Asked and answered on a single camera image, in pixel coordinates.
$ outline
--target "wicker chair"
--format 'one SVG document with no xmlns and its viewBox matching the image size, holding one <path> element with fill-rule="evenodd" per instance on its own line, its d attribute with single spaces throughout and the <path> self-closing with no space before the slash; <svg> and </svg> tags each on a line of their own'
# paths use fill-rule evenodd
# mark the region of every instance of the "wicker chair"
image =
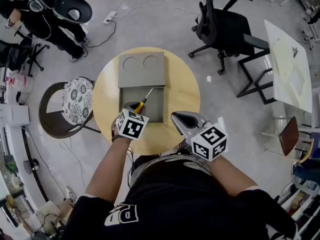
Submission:
<svg viewBox="0 0 320 240">
<path fill-rule="evenodd" d="M 94 117 L 94 113 L 92 111 L 89 114 L 88 118 L 82 124 L 69 123 L 62 115 L 62 113 L 64 113 L 63 110 L 47 112 L 48 103 L 52 95 L 54 95 L 59 90 L 63 90 L 65 88 L 65 84 L 67 83 L 68 82 L 54 83 L 45 91 L 42 96 L 39 105 L 39 120 L 44 131 L 48 135 L 56 139 L 71 137 L 72 135 L 75 135 L 77 132 L 79 132 L 82 128 L 86 128 L 96 133 L 101 133 L 101 131 L 99 130 L 86 126 L 86 123 Z"/>
</svg>

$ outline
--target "chair wheel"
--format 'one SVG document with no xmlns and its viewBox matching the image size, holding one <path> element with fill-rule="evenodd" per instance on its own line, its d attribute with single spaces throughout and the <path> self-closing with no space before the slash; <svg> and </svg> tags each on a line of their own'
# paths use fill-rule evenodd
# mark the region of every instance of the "chair wheel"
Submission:
<svg viewBox="0 0 320 240">
<path fill-rule="evenodd" d="M 218 75 L 219 75 L 219 76 L 224 75 L 225 72 L 226 72 L 226 71 L 225 71 L 224 69 L 219 69 L 219 70 L 218 70 Z"/>
</svg>

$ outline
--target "white box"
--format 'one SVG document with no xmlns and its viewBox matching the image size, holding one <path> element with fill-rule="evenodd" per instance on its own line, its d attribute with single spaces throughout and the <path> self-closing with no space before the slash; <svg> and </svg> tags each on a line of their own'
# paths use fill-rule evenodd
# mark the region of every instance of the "white box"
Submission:
<svg viewBox="0 0 320 240">
<path fill-rule="evenodd" d="M 139 140 L 148 121 L 148 117 L 123 108 L 115 123 L 118 127 L 119 135 L 132 140 Z"/>
<path fill-rule="evenodd" d="M 228 134 L 215 123 L 191 138 L 192 153 L 212 161 L 226 150 L 227 137 Z"/>
</svg>

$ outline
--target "power strip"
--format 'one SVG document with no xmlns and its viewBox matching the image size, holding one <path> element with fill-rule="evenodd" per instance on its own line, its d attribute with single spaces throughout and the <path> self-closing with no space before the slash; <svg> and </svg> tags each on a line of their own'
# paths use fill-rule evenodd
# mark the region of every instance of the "power strip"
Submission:
<svg viewBox="0 0 320 240">
<path fill-rule="evenodd" d="M 104 19 L 103 24 L 109 24 L 110 21 L 114 18 L 114 16 L 117 14 L 115 10 L 112 10 L 109 12 L 108 16 Z"/>
</svg>

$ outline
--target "yellow screwdriver handle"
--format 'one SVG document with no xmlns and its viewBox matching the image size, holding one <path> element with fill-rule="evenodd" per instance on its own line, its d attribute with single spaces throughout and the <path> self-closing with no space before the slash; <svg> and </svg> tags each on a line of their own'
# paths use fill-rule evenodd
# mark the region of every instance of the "yellow screwdriver handle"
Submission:
<svg viewBox="0 0 320 240">
<path fill-rule="evenodd" d="M 140 114 L 142 109 L 143 109 L 143 107 L 144 107 L 144 105 L 145 104 L 143 102 L 140 102 L 139 106 L 133 112 L 136 113 L 136 114 Z"/>
</svg>

